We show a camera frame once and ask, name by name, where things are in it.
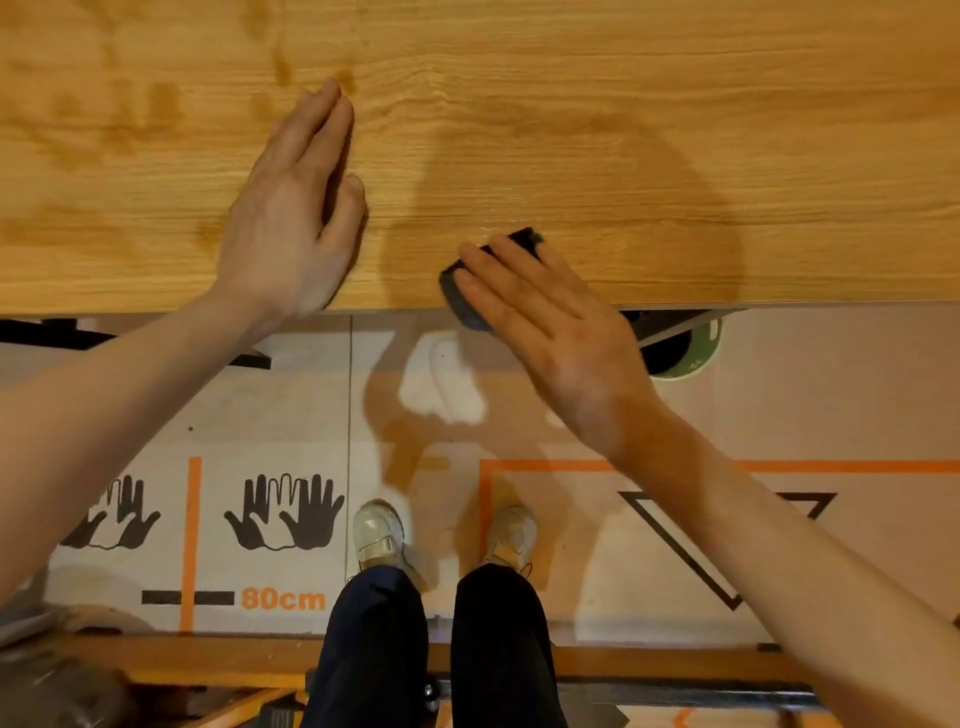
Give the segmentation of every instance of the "black sponge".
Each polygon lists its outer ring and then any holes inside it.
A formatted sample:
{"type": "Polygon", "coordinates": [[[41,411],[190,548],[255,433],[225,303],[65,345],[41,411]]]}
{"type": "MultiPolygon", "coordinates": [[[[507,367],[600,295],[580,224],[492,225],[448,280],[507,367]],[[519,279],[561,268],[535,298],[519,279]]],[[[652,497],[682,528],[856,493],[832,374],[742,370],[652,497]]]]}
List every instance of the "black sponge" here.
{"type": "MultiPolygon", "coordinates": [[[[537,243],[543,242],[543,236],[533,228],[524,228],[521,231],[511,232],[507,237],[537,260],[540,260],[540,257],[537,255],[537,243]]],[[[485,245],[480,250],[492,255],[489,245],[485,245]]],[[[490,326],[480,317],[480,314],[473,309],[473,306],[467,303],[453,280],[453,272],[457,270],[457,268],[463,267],[464,261],[457,260],[457,262],[440,273],[440,290],[444,292],[446,304],[450,306],[450,310],[456,314],[461,324],[467,328],[472,328],[474,331],[490,331],[492,330],[490,326]]]]}

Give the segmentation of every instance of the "shoe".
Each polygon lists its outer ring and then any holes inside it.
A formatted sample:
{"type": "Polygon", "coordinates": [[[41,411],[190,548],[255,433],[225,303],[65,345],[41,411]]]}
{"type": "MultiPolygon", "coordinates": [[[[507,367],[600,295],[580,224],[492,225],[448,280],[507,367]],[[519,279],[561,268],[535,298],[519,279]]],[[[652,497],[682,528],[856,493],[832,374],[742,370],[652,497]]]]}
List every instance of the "shoe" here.
{"type": "Polygon", "coordinates": [[[530,509],[522,505],[502,508],[490,524],[484,564],[499,564],[520,573],[530,566],[536,542],[537,520],[530,509]]]}
{"type": "Polygon", "coordinates": [[[403,523],[384,500],[370,500],[353,516],[353,544],[360,571],[377,566],[408,570],[403,558],[403,523]]]}

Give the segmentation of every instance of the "printed hand graphic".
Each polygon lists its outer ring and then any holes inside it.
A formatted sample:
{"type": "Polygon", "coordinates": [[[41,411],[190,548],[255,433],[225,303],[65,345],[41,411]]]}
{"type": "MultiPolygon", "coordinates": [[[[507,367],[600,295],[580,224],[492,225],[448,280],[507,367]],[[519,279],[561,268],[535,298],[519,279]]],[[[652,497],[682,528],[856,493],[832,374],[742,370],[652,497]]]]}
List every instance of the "printed hand graphic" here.
{"type": "Polygon", "coordinates": [[[119,546],[123,548],[139,548],[159,521],[159,511],[154,511],[143,519],[143,481],[125,475],[123,480],[114,480],[113,484],[97,503],[98,508],[104,509],[104,524],[98,529],[90,545],[105,550],[119,546]]]}
{"type": "Polygon", "coordinates": [[[267,476],[257,476],[256,490],[253,489],[252,480],[247,479],[244,482],[242,521],[238,519],[232,511],[227,511],[224,514],[224,518],[233,526],[233,533],[236,534],[237,543],[240,544],[240,546],[250,550],[266,546],[259,526],[261,523],[266,523],[270,520],[270,496],[267,493],[267,476]]]}
{"type": "Polygon", "coordinates": [[[150,529],[154,527],[154,523],[160,520],[160,512],[154,511],[144,521],[142,480],[137,480],[134,486],[133,478],[124,475],[123,485],[120,486],[120,501],[117,504],[117,520],[127,524],[117,545],[123,548],[143,546],[150,529]]]}
{"type": "Polygon", "coordinates": [[[93,534],[97,530],[97,526],[100,525],[100,521],[107,517],[107,511],[100,511],[93,519],[90,519],[90,514],[84,516],[84,519],[77,524],[77,527],[74,528],[70,533],[67,534],[66,538],[60,542],[61,546],[70,546],[70,548],[83,548],[84,546],[89,546],[90,539],[93,538],[93,534]]]}
{"type": "Polygon", "coordinates": [[[309,491],[305,479],[298,478],[297,485],[297,490],[300,491],[298,519],[294,521],[293,516],[286,512],[280,513],[280,518],[290,529],[297,548],[323,548],[333,537],[333,522],[344,506],[344,497],[338,496],[336,500],[332,500],[332,480],[327,480],[321,497],[324,479],[319,475],[313,476],[309,491]]]}
{"type": "Polygon", "coordinates": [[[60,543],[71,548],[138,548],[159,521],[159,511],[143,519],[143,481],[125,475],[114,480],[84,519],[60,543]]]}

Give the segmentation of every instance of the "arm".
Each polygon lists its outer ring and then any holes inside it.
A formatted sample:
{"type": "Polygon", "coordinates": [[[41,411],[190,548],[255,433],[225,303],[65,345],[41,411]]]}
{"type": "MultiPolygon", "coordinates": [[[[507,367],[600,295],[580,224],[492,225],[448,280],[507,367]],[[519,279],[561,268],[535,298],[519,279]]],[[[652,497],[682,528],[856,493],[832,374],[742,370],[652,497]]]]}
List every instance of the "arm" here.
{"type": "Polygon", "coordinates": [[[625,320],[549,246],[465,245],[462,293],[584,443],[640,485],[848,728],[955,724],[960,633],[739,470],[653,389],[625,320]]]}
{"type": "Polygon", "coordinates": [[[234,356],[333,297],[366,211],[350,177],[321,224],[352,119],[335,83],[304,94],[230,210],[206,294],[0,393],[0,602],[234,356]]]}

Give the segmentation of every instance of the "right hand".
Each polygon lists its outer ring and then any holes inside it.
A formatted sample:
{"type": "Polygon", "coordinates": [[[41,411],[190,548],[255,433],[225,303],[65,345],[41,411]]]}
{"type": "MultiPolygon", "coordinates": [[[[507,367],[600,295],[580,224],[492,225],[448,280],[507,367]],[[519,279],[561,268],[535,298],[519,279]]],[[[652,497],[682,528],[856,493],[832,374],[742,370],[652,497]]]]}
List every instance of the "right hand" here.
{"type": "Polygon", "coordinates": [[[665,408],[630,325],[547,244],[537,246],[540,260],[503,235],[490,246],[494,255],[461,246],[460,292],[573,434],[620,467],[665,408]]]}

